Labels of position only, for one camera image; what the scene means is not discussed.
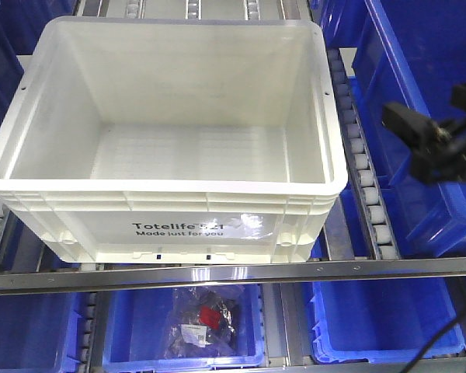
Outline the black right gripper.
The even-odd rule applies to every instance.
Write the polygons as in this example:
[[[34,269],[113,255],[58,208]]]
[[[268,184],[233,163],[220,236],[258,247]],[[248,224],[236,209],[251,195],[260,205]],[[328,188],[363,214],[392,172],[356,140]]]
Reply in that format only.
[[[466,113],[466,83],[455,85],[451,106]],[[412,150],[409,173],[425,184],[466,183],[466,117],[436,122],[398,102],[382,108],[383,126]]]

